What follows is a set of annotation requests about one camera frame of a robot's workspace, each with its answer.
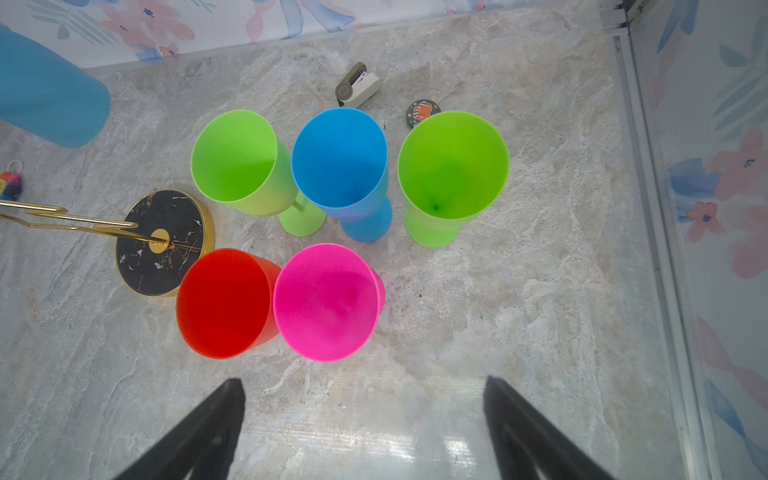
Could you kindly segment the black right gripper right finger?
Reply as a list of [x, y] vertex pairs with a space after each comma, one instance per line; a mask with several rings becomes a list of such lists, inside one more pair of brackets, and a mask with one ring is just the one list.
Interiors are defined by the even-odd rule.
[[505, 380], [486, 379], [483, 407], [501, 478], [611, 477]]

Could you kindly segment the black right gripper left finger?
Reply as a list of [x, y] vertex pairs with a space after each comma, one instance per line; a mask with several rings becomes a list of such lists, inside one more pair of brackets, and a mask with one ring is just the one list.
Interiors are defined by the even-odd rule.
[[120, 479], [225, 479], [245, 414], [242, 381], [224, 381]]

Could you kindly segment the red wine glass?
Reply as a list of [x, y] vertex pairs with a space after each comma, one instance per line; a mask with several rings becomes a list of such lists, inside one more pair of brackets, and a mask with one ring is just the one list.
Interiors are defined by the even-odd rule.
[[281, 267], [232, 249], [217, 249], [185, 275], [176, 318], [185, 342], [210, 359], [237, 357], [279, 335], [273, 296]]

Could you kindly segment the pink wine glass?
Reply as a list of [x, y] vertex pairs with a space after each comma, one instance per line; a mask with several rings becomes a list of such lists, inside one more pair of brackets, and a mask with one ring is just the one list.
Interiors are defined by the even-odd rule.
[[273, 300], [287, 344], [324, 363], [359, 351], [385, 303], [381, 277], [356, 252], [333, 243], [312, 245], [292, 257], [278, 276]]

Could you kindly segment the green wine glass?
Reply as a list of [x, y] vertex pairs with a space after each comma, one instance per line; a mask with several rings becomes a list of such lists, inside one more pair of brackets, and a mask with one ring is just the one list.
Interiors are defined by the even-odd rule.
[[190, 169], [206, 198], [247, 215], [276, 216], [293, 236], [310, 236], [327, 219], [299, 191], [289, 149], [253, 111], [230, 111], [209, 122], [195, 141]]
[[426, 248], [448, 245], [500, 197], [509, 168], [504, 138], [486, 119], [449, 111], [424, 120], [397, 161], [407, 233]]

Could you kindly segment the blue wine glass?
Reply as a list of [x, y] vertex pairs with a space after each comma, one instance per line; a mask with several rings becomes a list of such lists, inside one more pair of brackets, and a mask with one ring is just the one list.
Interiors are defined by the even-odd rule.
[[367, 113], [338, 107], [316, 115], [296, 138], [291, 170], [300, 192], [353, 240], [374, 242], [388, 231], [387, 139]]

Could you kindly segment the teal wine glass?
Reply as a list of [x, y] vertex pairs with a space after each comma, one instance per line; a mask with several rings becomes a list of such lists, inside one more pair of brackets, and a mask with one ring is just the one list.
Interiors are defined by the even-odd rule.
[[79, 148], [104, 128], [106, 85], [41, 44], [1, 27], [1, 119], [63, 148]]

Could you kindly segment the gold wine glass rack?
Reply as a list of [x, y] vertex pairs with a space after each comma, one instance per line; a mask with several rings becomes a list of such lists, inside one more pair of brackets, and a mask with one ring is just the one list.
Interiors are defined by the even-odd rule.
[[122, 220], [79, 216], [63, 207], [5, 198], [1, 206], [46, 220], [35, 223], [1, 215], [3, 220], [30, 229], [114, 238], [116, 265], [122, 280], [145, 297], [175, 295], [191, 266], [215, 246], [215, 227], [208, 208], [176, 189], [157, 190], [144, 196]]

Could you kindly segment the rainbow flower plush toy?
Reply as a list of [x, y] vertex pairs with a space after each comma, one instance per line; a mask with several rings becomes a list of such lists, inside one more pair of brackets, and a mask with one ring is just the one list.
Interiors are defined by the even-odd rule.
[[18, 201], [20, 199], [24, 187], [22, 171], [23, 162], [19, 159], [13, 159], [0, 174], [1, 200]]

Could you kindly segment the small round badge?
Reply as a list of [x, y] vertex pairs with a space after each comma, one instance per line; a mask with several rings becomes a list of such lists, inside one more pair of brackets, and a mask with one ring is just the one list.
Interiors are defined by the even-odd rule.
[[429, 99], [420, 99], [411, 103], [406, 111], [406, 123], [410, 129], [414, 129], [424, 120], [441, 112], [437, 103]]

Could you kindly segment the small beige clip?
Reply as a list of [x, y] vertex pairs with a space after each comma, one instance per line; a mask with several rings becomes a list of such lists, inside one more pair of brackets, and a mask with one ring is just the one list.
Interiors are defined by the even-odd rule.
[[337, 84], [335, 97], [340, 107], [359, 108], [381, 89], [382, 81], [369, 73], [363, 62], [357, 62]]

